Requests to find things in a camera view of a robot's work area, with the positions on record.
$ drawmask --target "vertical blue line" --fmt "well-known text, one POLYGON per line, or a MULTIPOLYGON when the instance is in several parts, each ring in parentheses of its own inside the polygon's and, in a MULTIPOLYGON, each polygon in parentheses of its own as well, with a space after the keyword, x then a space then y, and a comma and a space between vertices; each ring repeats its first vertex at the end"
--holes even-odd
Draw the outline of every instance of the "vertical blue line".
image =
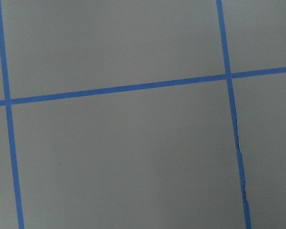
POLYGON ((216 0, 216 4, 217 4, 221 44, 222 44, 223 56, 224 56, 224 62, 225 62, 225 73, 226 73, 229 102, 230 102, 230 109, 231 109, 231 116, 232 116, 232 123, 233 123, 233 132, 234 132, 234 140, 235 140, 236 155, 237 155, 237 162, 238 162, 239 178, 240 178, 242 198, 243 198, 245 223, 246 223, 246 229, 251 229, 250 209, 249 209, 249 204, 248 204, 248 201, 246 198, 246 192, 245 192, 246 180, 245 180, 243 155, 239 148, 239 139, 238 139, 238 130, 237 130, 237 114, 236 114, 236 107, 235 107, 233 82, 232 82, 232 76, 231 76, 228 44, 227 44, 226 32, 225 32, 224 11, 223 11, 221 0, 216 0))
POLYGON ((17 156, 16 156, 14 125, 13 125, 13 115, 12 115, 11 99, 10 99, 10 83, 9 83, 8 66, 7 66, 7 59, 6 59, 6 52, 5 52, 1 1, 0 1, 0 58, 1 58, 1 67, 2 67, 6 118, 7 118, 7 126, 8 126, 9 142, 10 142, 10 160, 11 160, 11 168, 12 168, 13 183, 14 183, 18 226, 19 226, 19 229, 24 229, 20 184, 19 184, 19 176, 18 176, 18 165, 17 165, 17 156))

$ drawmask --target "gray floor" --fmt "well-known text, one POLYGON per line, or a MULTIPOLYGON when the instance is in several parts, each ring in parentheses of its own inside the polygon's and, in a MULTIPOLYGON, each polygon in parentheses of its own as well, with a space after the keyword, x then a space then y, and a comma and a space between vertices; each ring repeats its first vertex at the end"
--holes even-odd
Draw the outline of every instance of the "gray floor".
POLYGON ((0 229, 286 229, 286 1, 222 1, 252 227, 225 78, 13 100, 225 74, 215 0, 1 4, 0 229))

